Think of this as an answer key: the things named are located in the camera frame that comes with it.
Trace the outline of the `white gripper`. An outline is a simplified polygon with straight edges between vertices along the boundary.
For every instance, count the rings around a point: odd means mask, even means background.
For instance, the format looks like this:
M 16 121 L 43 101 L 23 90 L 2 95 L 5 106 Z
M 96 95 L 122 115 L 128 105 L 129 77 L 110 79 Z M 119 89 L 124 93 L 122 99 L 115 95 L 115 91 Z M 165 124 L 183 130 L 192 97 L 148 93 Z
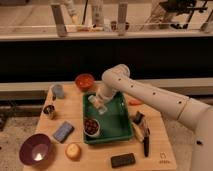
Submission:
M 116 91 L 112 88 L 110 88 L 109 86 L 105 85 L 105 84 L 101 84 L 98 87 L 96 96 L 90 95 L 88 97 L 89 102 L 91 102 L 93 104 L 93 106 L 95 108 L 99 108 L 98 111 L 100 114 L 104 114 L 107 112 L 107 107 L 105 105 L 101 105 L 101 103 L 106 104 L 108 102 L 110 102 L 113 97 L 115 96 Z

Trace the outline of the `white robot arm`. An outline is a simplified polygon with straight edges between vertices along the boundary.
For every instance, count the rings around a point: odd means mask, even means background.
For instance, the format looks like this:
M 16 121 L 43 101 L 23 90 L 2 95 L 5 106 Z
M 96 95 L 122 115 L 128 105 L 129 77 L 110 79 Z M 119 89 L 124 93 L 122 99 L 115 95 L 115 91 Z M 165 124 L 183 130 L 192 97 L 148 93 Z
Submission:
M 190 171 L 213 171 L 213 105 L 135 81 L 130 78 L 130 70 L 125 64 L 104 71 L 96 94 L 88 100 L 104 114 L 106 104 L 118 91 L 141 100 L 193 131 L 195 143 Z

